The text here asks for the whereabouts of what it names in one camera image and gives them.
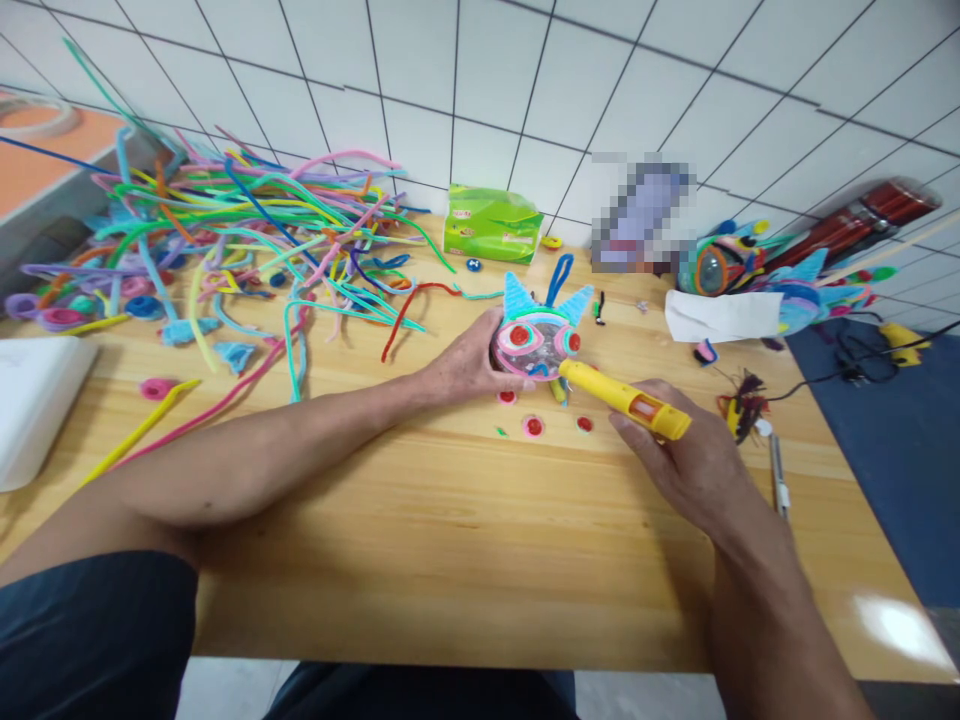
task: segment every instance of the wooden table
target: wooden table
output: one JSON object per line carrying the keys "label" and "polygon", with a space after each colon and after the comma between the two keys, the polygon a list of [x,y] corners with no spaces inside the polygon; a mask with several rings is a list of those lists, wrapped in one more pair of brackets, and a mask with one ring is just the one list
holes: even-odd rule
{"label": "wooden table", "polygon": [[[440,220],[425,219],[439,237]],[[669,284],[651,275],[591,275],[577,263],[561,298],[592,282],[606,291],[606,327],[581,325],[582,359],[626,380],[661,377],[714,407],[730,382],[700,369],[674,343],[663,315]],[[416,251],[409,274],[456,281],[472,293],[502,289],[517,271],[543,298],[557,255],[533,265],[485,262],[450,275]],[[376,384],[421,367],[485,307],[425,292],[411,315],[427,334],[402,332],[380,364],[387,330],[358,320],[326,343],[311,327],[311,395]],[[649,302],[641,314],[636,303]],[[279,331],[281,301],[236,298],[228,312]],[[211,376],[194,346],[161,347],[157,326],[137,321],[91,337],[100,357],[42,474],[0,497],[0,557],[42,523],[81,478],[152,409],[137,392],[148,377],[202,378],[148,440],[192,418],[235,382]],[[0,325],[0,336],[39,334]],[[232,331],[217,338],[239,339]],[[789,352],[759,342],[719,347],[718,367],[748,367],[781,394],[802,377]],[[288,401],[279,363],[230,417]],[[528,440],[520,421],[540,415]],[[575,419],[596,423],[580,433]],[[195,652],[270,658],[531,668],[707,671],[704,625],[713,557],[706,537],[659,496],[606,421],[601,404],[574,393],[569,408],[547,388],[506,407],[494,398],[435,413],[371,443],[262,515],[211,533],[204,545]],[[877,525],[809,390],[777,403],[793,499],[793,528],[817,602],[854,675],[951,682],[958,674]],[[509,434],[500,437],[496,428]],[[771,496],[766,443],[743,456]]]}

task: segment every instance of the forearm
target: forearm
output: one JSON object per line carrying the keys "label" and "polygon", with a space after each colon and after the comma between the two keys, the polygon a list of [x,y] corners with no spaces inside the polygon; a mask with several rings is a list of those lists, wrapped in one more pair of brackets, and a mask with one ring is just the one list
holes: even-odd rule
{"label": "forearm", "polygon": [[731,718],[872,718],[817,610],[788,526],[757,495],[714,538],[710,648]]}
{"label": "forearm", "polygon": [[201,529],[263,510],[380,433],[437,407],[419,375],[323,395],[188,435],[103,478],[132,510]]}

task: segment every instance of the googly eye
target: googly eye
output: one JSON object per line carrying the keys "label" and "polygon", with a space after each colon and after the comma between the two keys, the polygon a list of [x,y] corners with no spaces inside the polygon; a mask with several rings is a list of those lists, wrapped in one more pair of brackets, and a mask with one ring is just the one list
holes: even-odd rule
{"label": "googly eye", "polygon": [[528,323],[507,325],[500,331],[500,347],[511,355],[525,354],[539,347],[543,335]]}
{"label": "googly eye", "polygon": [[557,350],[564,355],[576,355],[580,352],[580,336],[573,331],[573,328],[566,328],[559,333],[556,338]]}

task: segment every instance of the white paper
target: white paper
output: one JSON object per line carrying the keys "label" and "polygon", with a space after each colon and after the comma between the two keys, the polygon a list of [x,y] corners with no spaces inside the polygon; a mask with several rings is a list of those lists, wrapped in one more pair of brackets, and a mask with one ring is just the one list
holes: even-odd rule
{"label": "white paper", "polygon": [[667,292],[667,326],[677,342],[712,343],[780,334],[783,293],[741,293],[710,298]]}

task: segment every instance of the white ring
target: white ring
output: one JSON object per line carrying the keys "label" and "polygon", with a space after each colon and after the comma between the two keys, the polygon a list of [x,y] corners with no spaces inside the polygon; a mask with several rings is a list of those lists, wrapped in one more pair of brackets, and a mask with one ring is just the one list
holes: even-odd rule
{"label": "white ring", "polygon": [[49,107],[59,112],[53,120],[40,123],[39,125],[12,128],[0,127],[0,137],[8,137],[13,140],[56,137],[57,135],[63,135],[63,133],[72,130],[80,120],[80,116],[67,103],[54,98],[41,97],[40,95],[14,95],[13,97],[0,98],[0,119],[5,115],[11,115],[30,107]]}

